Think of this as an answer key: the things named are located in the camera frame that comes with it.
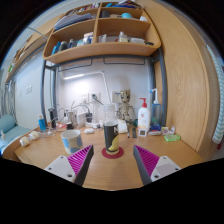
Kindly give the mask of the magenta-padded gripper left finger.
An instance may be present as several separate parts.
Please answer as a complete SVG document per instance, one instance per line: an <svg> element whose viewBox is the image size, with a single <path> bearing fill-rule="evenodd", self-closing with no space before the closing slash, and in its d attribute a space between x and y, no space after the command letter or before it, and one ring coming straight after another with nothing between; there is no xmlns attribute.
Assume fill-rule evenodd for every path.
<svg viewBox="0 0 224 224"><path fill-rule="evenodd" d="M45 168L45 171L82 186L93 155L94 148L89 145L68 157L59 156Z"/></svg>

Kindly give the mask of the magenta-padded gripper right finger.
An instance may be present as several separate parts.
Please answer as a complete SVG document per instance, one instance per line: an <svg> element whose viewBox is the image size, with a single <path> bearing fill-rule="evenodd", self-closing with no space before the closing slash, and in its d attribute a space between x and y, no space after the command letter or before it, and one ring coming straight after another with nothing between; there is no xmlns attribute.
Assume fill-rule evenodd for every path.
<svg viewBox="0 0 224 224"><path fill-rule="evenodd" d="M169 157L159 157L137 145L133 148L133 155L136 160L143 185L148 185L180 170L180 167Z"/></svg>

